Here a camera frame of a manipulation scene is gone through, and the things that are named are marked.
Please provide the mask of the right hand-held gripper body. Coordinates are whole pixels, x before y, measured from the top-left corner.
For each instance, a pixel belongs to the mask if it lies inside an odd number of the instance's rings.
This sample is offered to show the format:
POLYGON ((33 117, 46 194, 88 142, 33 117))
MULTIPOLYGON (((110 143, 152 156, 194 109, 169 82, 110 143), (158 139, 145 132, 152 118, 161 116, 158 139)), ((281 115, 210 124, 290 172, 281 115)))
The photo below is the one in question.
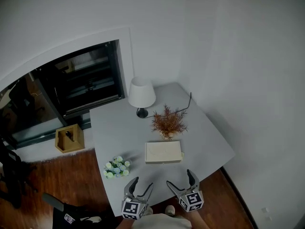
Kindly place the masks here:
POLYGON ((194 210, 199 210, 204 204, 203 194, 200 190, 189 191, 181 196, 177 197, 180 206, 186 211, 191 212, 194 210))

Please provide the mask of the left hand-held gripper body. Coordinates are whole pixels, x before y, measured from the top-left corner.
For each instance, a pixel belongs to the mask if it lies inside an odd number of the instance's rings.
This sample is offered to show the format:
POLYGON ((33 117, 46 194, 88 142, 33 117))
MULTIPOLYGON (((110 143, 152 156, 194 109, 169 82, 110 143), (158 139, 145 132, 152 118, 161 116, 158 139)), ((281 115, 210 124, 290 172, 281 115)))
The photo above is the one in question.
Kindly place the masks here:
POLYGON ((124 219, 139 220, 148 208, 150 193, 134 197, 132 194, 124 193, 121 214, 124 219))

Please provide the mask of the white drip coffee box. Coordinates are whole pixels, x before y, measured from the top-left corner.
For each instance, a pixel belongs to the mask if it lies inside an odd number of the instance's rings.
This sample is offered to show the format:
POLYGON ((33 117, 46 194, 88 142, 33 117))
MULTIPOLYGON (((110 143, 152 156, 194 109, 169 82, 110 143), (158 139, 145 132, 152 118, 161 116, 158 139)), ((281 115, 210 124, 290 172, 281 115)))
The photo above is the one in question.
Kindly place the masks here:
POLYGON ((145 143, 146 164, 180 163, 183 157, 179 141, 145 143))

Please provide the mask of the person's right forearm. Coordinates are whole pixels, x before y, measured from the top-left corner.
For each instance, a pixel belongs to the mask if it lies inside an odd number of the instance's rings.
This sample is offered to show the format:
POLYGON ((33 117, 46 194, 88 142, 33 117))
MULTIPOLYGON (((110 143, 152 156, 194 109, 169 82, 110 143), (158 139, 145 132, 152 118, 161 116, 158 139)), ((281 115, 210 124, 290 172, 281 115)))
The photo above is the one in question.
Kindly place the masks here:
POLYGON ((192 229, 210 229, 197 210, 188 213, 192 229))

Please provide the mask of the white and blue flower bouquet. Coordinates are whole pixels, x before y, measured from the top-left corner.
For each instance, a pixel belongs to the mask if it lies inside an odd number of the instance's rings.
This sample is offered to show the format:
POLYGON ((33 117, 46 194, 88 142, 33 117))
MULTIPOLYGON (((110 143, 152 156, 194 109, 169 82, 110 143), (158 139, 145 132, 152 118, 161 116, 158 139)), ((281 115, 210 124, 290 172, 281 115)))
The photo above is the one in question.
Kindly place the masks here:
POLYGON ((103 175, 107 178, 126 177, 130 174, 131 162, 122 156, 116 156, 104 165, 103 175))

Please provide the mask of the person's beige shirt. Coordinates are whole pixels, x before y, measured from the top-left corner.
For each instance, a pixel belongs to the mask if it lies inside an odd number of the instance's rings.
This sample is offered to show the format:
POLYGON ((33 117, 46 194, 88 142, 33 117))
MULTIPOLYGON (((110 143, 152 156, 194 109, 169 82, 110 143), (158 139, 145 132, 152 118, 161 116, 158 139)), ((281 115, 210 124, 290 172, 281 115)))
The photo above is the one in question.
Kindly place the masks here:
POLYGON ((165 214, 143 216, 133 223, 132 229, 192 229, 189 220, 174 218, 165 214))

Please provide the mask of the brown artificial plant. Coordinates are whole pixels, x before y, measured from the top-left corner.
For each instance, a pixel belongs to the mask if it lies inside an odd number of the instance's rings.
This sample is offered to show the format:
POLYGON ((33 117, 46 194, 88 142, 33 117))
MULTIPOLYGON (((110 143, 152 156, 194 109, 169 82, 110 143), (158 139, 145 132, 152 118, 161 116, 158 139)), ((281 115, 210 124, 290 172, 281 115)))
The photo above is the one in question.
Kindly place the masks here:
POLYGON ((164 140, 172 140, 175 135, 188 131, 187 125, 183 122, 186 110, 171 110, 168 105, 164 105, 163 113, 154 112, 152 120, 152 131, 160 133, 164 140))

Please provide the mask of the wooden open box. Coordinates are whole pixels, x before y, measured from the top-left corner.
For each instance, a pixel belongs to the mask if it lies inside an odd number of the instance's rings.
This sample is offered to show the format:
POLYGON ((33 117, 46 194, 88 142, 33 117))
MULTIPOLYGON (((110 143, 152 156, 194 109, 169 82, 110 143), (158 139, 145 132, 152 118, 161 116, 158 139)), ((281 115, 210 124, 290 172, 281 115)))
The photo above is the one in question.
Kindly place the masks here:
POLYGON ((56 130, 55 147, 62 153, 84 149, 84 134, 78 124, 56 130))

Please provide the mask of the white shade table lamp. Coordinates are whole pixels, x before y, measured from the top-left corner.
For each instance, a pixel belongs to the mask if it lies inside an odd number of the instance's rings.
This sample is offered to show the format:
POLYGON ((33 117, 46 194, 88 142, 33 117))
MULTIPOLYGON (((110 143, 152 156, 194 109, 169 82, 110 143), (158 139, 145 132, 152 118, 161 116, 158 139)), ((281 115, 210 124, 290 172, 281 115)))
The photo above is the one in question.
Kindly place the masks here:
POLYGON ((149 79, 136 76, 131 80, 128 102, 131 106, 137 108, 136 115, 139 118, 148 116, 146 108, 152 106, 155 100, 156 95, 149 79))

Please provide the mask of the black framed window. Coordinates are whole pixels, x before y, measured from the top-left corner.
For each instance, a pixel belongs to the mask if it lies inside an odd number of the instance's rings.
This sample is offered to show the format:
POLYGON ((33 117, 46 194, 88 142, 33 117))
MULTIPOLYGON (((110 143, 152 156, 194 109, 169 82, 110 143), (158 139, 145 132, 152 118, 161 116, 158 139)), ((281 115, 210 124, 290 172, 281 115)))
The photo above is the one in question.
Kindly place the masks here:
POLYGON ((0 91, 0 143, 18 149, 90 127, 91 109, 125 97, 118 40, 52 60, 0 91))

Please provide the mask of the black mesh office chair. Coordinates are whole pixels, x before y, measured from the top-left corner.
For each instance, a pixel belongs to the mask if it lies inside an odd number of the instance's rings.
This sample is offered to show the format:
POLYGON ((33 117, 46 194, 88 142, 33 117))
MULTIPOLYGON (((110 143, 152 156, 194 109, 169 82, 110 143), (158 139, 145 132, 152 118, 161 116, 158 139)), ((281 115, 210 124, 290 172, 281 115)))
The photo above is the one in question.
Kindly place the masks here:
POLYGON ((26 185, 34 192, 38 191, 29 180, 29 175, 37 167, 21 161, 21 158, 8 149, 2 141, 0 141, 0 163, 3 169, 3 173, 0 173, 0 182, 3 181, 7 188, 7 192, 0 189, 0 198, 10 202, 14 208, 19 209, 21 207, 21 196, 26 195, 26 185))

